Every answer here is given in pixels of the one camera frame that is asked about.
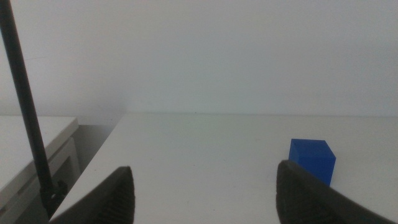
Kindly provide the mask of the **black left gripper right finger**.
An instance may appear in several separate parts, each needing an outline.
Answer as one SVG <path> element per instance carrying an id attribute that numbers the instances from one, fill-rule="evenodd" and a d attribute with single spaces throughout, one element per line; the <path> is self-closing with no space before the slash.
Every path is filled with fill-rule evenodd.
<path id="1" fill-rule="evenodd" d="M 286 224 L 394 224 L 341 195 L 293 161 L 277 168 L 276 209 Z"/>

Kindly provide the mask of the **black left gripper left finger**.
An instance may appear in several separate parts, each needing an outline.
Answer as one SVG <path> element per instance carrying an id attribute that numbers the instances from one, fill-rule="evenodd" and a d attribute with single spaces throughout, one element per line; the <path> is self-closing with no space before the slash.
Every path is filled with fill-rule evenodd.
<path id="1" fill-rule="evenodd" d="M 134 223 L 134 179 L 129 166 L 118 167 L 107 178 L 51 224 Z"/>

